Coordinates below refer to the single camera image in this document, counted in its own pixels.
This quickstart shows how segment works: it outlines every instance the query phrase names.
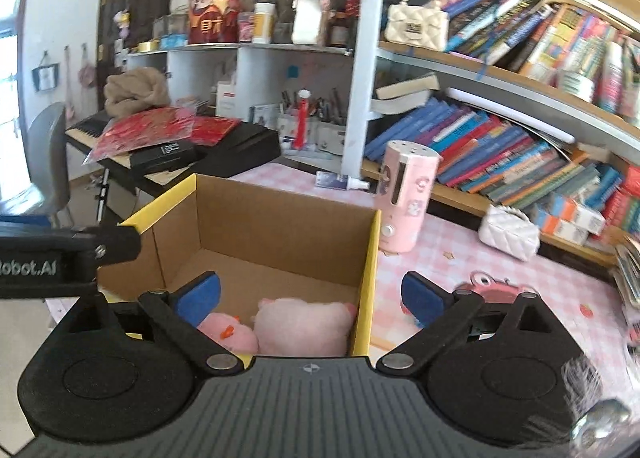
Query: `pink stuffed pig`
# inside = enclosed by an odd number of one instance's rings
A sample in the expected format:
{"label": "pink stuffed pig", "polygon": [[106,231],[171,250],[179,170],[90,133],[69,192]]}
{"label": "pink stuffed pig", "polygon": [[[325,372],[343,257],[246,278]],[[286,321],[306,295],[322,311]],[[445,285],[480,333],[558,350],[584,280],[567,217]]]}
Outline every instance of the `pink stuffed pig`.
{"label": "pink stuffed pig", "polygon": [[263,299],[254,332],[260,354],[273,357],[343,357],[356,317],[350,303],[307,303],[302,299]]}
{"label": "pink stuffed pig", "polygon": [[242,324],[239,317],[211,312],[198,325],[198,330],[235,354],[255,355],[258,352],[254,331]]}

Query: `gray chair back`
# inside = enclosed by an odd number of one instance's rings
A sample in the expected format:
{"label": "gray chair back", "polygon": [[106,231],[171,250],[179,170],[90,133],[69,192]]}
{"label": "gray chair back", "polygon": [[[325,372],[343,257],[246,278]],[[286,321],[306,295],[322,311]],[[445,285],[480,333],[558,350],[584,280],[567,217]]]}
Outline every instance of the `gray chair back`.
{"label": "gray chair back", "polygon": [[70,198],[65,123],[65,105],[56,102],[37,115],[29,128],[27,165],[48,214],[64,209]]}

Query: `white purse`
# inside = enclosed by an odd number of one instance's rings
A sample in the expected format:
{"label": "white purse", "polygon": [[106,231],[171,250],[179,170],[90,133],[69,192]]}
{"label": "white purse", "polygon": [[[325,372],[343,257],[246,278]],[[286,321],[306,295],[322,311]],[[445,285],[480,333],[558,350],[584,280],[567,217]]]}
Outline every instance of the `white purse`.
{"label": "white purse", "polygon": [[529,261],[540,248],[540,229],[523,212],[489,205],[478,231],[480,241],[521,261]]}
{"label": "white purse", "polygon": [[385,29],[386,40],[443,52],[447,47],[449,15],[433,0],[435,8],[409,6],[408,0],[389,7]]}

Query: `pink toy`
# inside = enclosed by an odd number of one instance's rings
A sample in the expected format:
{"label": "pink toy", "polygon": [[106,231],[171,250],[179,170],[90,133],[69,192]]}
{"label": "pink toy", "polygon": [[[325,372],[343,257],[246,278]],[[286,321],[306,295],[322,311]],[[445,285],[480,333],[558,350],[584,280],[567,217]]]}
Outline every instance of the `pink toy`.
{"label": "pink toy", "polygon": [[273,357],[343,357],[356,318],[350,303],[262,299],[254,331],[260,354]]}
{"label": "pink toy", "polygon": [[535,292],[528,286],[517,286],[507,281],[497,281],[485,272],[472,272],[470,281],[462,283],[456,290],[471,290],[484,297],[487,303],[507,303],[511,304],[516,300],[518,294],[522,292]]}
{"label": "pink toy", "polygon": [[382,211],[380,248],[401,253],[416,244],[427,212],[440,155],[418,143],[386,144],[376,208]]}
{"label": "pink toy", "polygon": [[235,354],[255,355],[258,352],[254,331],[242,324],[239,317],[211,312],[198,325],[198,330]]}

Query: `white pole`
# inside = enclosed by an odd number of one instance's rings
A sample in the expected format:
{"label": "white pole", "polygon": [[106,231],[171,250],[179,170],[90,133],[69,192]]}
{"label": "white pole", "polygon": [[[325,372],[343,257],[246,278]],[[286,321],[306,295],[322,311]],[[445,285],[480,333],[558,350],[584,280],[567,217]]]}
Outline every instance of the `white pole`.
{"label": "white pole", "polygon": [[344,138],[342,174],[360,177],[362,153],[367,134],[369,108],[376,73],[376,53],[380,36],[382,0],[361,0],[358,38],[353,59],[351,96]]}

